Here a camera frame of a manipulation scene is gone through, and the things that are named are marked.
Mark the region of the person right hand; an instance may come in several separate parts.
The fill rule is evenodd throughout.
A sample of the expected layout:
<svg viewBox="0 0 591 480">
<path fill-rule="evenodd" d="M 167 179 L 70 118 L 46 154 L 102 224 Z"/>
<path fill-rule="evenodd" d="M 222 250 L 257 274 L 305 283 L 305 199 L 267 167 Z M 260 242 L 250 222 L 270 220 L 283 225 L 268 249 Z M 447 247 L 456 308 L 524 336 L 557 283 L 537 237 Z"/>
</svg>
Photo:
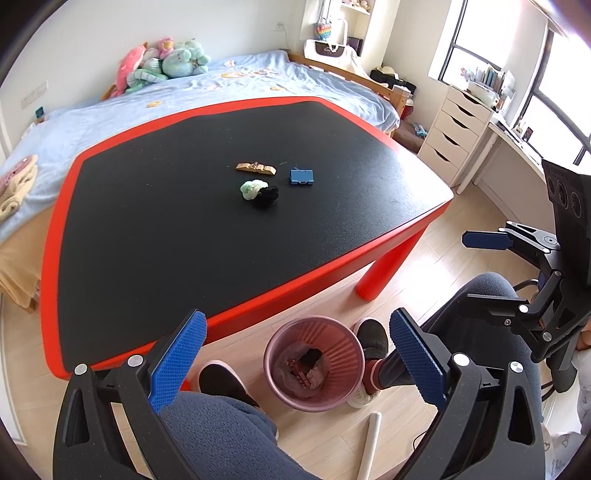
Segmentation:
<svg viewBox="0 0 591 480">
<path fill-rule="evenodd" d="M 577 340 L 576 350 L 584 351 L 591 348 L 591 322 L 588 322 L 586 326 L 581 330 Z"/>
</svg>

